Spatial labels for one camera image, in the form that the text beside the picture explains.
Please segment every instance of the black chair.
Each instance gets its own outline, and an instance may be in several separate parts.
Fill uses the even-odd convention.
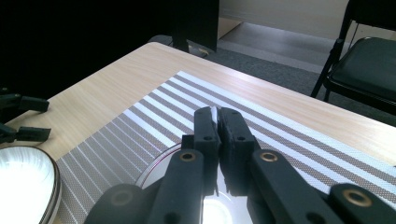
[[[311,96],[326,88],[396,115],[396,41],[378,37],[359,39],[342,56],[347,32],[353,21],[387,30],[396,30],[395,0],[350,0],[339,37],[336,39]]]

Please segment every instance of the striped placemat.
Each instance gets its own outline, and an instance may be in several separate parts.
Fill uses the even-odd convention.
[[[57,161],[61,221],[83,223],[107,189],[134,184],[183,134],[193,134],[195,110],[214,105],[241,112],[261,147],[283,153],[315,188],[358,184],[396,209],[396,168],[180,71]]]

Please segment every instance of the floor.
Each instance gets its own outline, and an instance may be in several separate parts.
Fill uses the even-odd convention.
[[[218,47],[320,73],[333,43],[326,38],[242,22],[219,40]]]

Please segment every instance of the table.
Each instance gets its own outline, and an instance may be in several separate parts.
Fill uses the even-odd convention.
[[[159,43],[146,44],[50,98],[48,112],[26,112],[7,124],[51,128],[46,142],[1,147],[40,147],[57,161],[180,70],[396,164],[396,128]]]

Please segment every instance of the white plate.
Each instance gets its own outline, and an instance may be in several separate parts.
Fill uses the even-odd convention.
[[[36,147],[0,149],[0,223],[52,223],[61,201],[56,163]]]

